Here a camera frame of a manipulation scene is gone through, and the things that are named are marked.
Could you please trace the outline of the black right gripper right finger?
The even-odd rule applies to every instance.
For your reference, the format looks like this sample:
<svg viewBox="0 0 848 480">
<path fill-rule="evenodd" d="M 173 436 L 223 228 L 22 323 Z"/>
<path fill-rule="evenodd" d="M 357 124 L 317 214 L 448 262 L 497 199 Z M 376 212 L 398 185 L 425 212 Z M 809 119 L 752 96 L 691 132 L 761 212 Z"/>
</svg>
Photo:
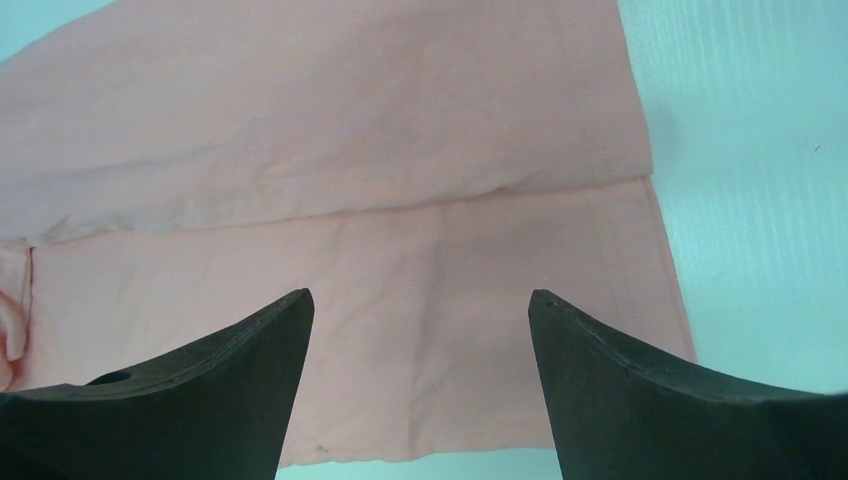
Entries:
<svg viewBox="0 0 848 480">
<path fill-rule="evenodd" d="M 567 479 L 843 479 L 847 397 L 720 373 L 547 290 L 529 326 Z"/>
</svg>

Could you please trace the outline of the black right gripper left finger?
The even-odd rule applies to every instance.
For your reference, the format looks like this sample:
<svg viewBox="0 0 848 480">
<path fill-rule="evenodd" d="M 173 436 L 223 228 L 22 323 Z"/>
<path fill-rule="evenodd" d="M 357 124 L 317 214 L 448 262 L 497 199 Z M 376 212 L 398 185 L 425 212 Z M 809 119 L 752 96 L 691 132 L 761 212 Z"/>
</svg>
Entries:
<svg viewBox="0 0 848 480">
<path fill-rule="evenodd" d="M 314 319 L 306 289 L 85 385 L 1 397 L 5 479 L 272 479 Z"/>
</svg>

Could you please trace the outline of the pink t shirt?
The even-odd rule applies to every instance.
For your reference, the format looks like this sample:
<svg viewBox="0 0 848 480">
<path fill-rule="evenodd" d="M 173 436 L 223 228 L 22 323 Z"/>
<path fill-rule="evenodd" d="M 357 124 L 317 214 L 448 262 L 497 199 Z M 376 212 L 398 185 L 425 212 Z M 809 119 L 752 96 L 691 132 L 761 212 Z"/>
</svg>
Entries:
<svg viewBox="0 0 848 480">
<path fill-rule="evenodd" d="M 613 1 L 117 1 L 1 63 L 1 386 L 315 302 L 283 465 L 549 448 L 547 289 L 693 359 Z"/>
</svg>

